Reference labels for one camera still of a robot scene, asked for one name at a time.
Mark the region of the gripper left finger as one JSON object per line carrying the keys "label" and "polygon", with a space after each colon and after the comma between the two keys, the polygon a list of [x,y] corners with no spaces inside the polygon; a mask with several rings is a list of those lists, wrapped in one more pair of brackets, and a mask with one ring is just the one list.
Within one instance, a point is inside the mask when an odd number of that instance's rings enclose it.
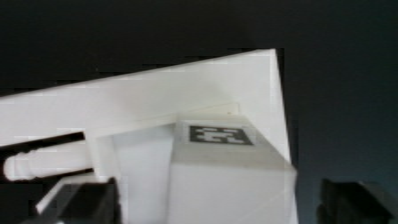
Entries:
{"label": "gripper left finger", "polygon": [[66,184],[34,223],[119,224],[115,179],[103,183]]}

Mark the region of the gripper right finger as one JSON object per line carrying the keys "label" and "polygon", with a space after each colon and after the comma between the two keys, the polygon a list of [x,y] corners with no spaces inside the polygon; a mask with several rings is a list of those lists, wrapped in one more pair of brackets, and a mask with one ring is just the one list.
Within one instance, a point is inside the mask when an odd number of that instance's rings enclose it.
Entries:
{"label": "gripper right finger", "polygon": [[318,224],[398,224],[398,199],[375,182],[321,180]]}

